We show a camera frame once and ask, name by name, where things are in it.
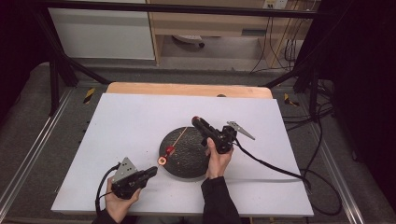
person's right hand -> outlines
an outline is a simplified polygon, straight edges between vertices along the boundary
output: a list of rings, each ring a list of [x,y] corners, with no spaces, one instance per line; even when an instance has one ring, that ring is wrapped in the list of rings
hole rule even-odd
[[[216,145],[211,138],[207,138],[207,149],[210,153],[209,165],[206,171],[206,177],[209,179],[224,176],[225,168],[231,160],[233,155],[233,148],[224,154],[219,154],[216,151]]]

person's left hand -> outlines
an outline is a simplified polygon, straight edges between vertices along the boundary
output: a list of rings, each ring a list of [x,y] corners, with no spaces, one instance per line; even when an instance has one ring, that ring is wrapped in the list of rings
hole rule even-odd
[[[111,192],[112,178],[113,177],[110,177],[107,180],[106,192]],[[140,190],[141,189],[138,189],[129,200],[121,199],[117,197],[117,195],[115,195],[114,193],[109,193],[105,196],[106,210],[108,214],[114,219],[114,221],[116,221],[117,223],[121,223],[124,220],[126,214],[128,213],[128,209],[133,203],[139,200]]]

white cabinet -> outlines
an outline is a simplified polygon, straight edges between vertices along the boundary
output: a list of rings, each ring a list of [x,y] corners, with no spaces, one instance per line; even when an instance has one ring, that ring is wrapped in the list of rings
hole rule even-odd
[[[101,1],[146,3],[95,0]],[[147,12],[50,8],[49,13],[69,57],[154,60]]]

gray floor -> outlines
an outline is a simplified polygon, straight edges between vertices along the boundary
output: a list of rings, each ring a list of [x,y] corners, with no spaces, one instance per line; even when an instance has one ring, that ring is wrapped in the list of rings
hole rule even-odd
[[[103,63],[95,63],[95,61],[86,63],[90,63],[92,70],[109,79],[135,82],[257,86],[285,72],[283,69],[278,69],[248,73],[261,55],[257,40],[224,37],[208,37],[205,40],[205,47],[199,49],[197,46],[178,43],[171,37],[166,38],[163,63],[158,66],[126,61],[110,62],[106,66],[101,66]],[[266,68],[266,64],[261,62],[258,68]],[[101,93],[106,90],[106,86],[94,84],[90,78],[82,74],[78,76],[86,85],[73,90],[63,115],[10,207],[7,221],[22,217],[30,218],[27,223],[34,223],[33,220],[38,221],[37,223],[54,223],[55,220],[61,220],[61,223],[66,223],[66,220],[79,220],[78,223],[83,223],[83,220],[89,221],[93,218],[93,216],[65,216],[50,211],[56,197],[54,191],[62,185],[68,167],[78,150],[78,141],[82,139],[83,130],[89,125],[87,121],[91,119]],[[293,81],[290,79],[273,89],[283,116],[304,115],[301,106],[286,105],[283,102],[284,93],[288,93],[290,99],[294,101],[299,99],[290,87]],[[2,158],[0,190],[2,192],[6,190],[9,180],[18,171],[19,165],[48,119],[49,86],[48,68],[37,67],[21,93],[21,99],[11,108],[0,128],[0,158]],[[96,91],[90,103],[84,105],[82,101],[90,86],[95,86]],[[350,146],[337,118],[329,116],[323,119],[322,123],[326,143],[342,170],[365,222],[396,223],[394,212],[366,166],[352,160]],[[307,125],[303,126],[290,131],[289,137],[298,165],[305,167],[317,144],[312,129]],[[312,169],[330,179],[320,155],[315,159]],[[326,211],[336,209],[336,199],[329,188],[312,176],[309,176],[309,179],[313,184],[311,202]],[[315,211],[315,216],[309,218],[309,221],[310,223],[349,223],[344,211],[335,217],[324,216]],[[304,219],[275,217],[273,221],[269,217],[257,217],[254,218],[254,223],[304,223]]]

power cord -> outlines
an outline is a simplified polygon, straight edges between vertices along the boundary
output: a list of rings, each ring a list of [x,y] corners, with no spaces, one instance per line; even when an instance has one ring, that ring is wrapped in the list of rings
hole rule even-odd
[[[332,113],[332,107],[331,107],[331,108],[325,109],[325,112],[322,111],[322,107],[325,106],[325,105],[328,105],[328,104],[330,104],[330,102],[325,103],[325,104],[322,104],[322,105],[318,108],[318,112],[317,112],[317,115],[318,115],[318,126],[319,126],[319,140],[318,140],[318,145],[317,145],[317,147],[315,148],[314,154],[312,155],[312,157],[311,157],[309,163],[307,164],[306,168],[300,169],[300,171],[301,171],[301,172],[304,172],[304,173],[303,173],[303,177],[306,177],[306,175],[307,175],[308,173],[310,173],[310,174],[312,174],[312,175],[318,177],[319,179],[321,179],[321,180],[322,180],[323,182],[325,182],[328,186],[330,186],[330,188],[332,188],[332,190],[334,191],[334,193],[335,193],[335,195],[336,195],[336,197],[337,197],[337,201],[338,201],[338,207],[337,207],[337,210],[336,210],[336,211],[334,211],[334,212],[328,212],[328,211],[324,211],[324,210],[318,208],[316,205],[314,205],[314,204],[312,204],[312,203],[311,203],[311,205],[312,205],[312,207],[313,207],[315,210],[319,211],[319,212],[320,212],[321,214],[323,214],[323,215],[326,215],[326,216],[337,216],[338,214],[341,213],[341,210],[342,210],[342,207],[343,207],[343,205],[342,205],[342,199],[341,199],[340,193],[339,193],[338,190],[335,188],[335,186],[334,186],[332,183],[330,183],[328,180],[326,180],[323,176],[321,176],[321,175],[319,175],[318,173],[316,173],[316,172],[314,172],[314,171],[312,171],[312,170],[309,169],[309,168],[311,167],[311,165],[312,165],[312,163],[313,163],[315,157],[317,156],[318,151],[320,150],[320,145],[321,145],[322,138],[323,138],[323,128],[322,128],[320,119],[323,118],[323,117],[325,117],[326,115]],[[309,122],[313,121],[313,119],[312,119],[310,116],[307,116],[307,117],[308,117],[308,119],[305,119],[305,120],[302,120],[302,121],[295,121],[295,122],[301,122],[301,123],[304,125],[304,124],[306,124],[306,123],[309,123]]]
[[[245,150],[245,149],[241,146],[241,144],[239,143],[238,139],[234,138],[234,140],[235,140],[235,142],[236,142],[236,145],[237,145],[245,154],[247,154],[251,159],[253,159],[254,161],[257,161],[257,162],[259,162],[261,165],[264,165],[264,166],[266,166],[266,167],[268,167],[268,168],[270,168],[270,169],[272,169],[272,170],[275,170],[275,171],[277,171],[277,172],[280,172],[281,174],[290,175],[290,176],[293,176],[293,177],[296,177],[296,178],[299,178],[299,179],[303,180],[303,182],[306,184],[306,186],[308,187],[308,189],[311,190],[311,183],[310,183],[304,176],[297,175],[297,174],[294,174],[294,173],[292,173],[292,172],[289,172],[289,171],[280,169],[280,168],[278,168],[278,167],[276,167],[276,166],[274,166],[274,165],[271,165],[271,164],[268,163],[268,162],[265,162],[265,161],[262,161],[262,160],[257,159],[256,157],[254,157],[253,155],[251,155],[247,150]]]

